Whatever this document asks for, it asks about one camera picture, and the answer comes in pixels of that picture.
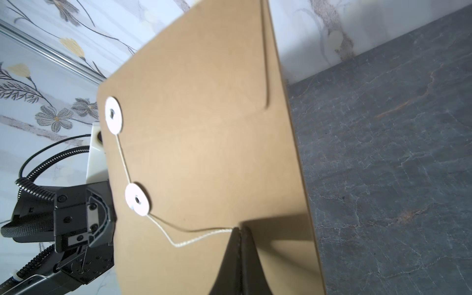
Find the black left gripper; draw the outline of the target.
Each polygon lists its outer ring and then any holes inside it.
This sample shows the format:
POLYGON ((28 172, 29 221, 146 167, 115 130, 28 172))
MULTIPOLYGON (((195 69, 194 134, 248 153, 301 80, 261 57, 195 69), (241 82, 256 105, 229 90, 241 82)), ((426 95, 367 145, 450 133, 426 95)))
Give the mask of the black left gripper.
POLYGON ((112 245, 116 228, 108 181, 61 188, 54 202, 55 251, 112 245))

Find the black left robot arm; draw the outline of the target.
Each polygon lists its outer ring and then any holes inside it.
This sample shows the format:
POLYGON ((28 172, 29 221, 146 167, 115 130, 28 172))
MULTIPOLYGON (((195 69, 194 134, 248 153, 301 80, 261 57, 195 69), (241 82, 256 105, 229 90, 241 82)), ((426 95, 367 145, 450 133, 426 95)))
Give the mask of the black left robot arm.
POLYGON ((87 285, 114 266, 116 226, 108 180, 71 187, 38 186, 36 179, 79 146, 49 157, 27 175, 18 172, 17 203, 1 235, 18 243, 49 242, 30 262, 1 284, 3 295, 65 295, 87 285))

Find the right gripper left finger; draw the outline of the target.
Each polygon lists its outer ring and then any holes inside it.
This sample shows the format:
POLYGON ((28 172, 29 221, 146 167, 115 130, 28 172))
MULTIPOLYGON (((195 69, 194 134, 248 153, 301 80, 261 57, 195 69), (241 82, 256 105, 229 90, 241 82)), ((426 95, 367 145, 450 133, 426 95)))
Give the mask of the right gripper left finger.
POLYGON ((242 294, 241 236, 238 227, 233 228, 210 295, 242 294))

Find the kraft file bag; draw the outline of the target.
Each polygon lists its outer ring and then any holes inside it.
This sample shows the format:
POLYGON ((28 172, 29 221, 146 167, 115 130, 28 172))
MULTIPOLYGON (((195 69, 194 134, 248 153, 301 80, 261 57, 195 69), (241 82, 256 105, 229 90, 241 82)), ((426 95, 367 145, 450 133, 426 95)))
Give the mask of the kraft file bag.
POLYGON ((125 295, 206 295, 251 229, 275 295, 322 295, 267 1, 202 1, 98 89, 125 295))

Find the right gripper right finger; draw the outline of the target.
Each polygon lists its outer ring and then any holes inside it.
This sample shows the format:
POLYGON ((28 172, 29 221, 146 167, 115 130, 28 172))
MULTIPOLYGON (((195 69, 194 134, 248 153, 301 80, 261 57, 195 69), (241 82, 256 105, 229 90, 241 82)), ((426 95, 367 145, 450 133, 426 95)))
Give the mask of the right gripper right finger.
POLYGON ((249 227, 241 230, 241 285, 243 295, 273 295, 266 280, 258 250, 249 227))

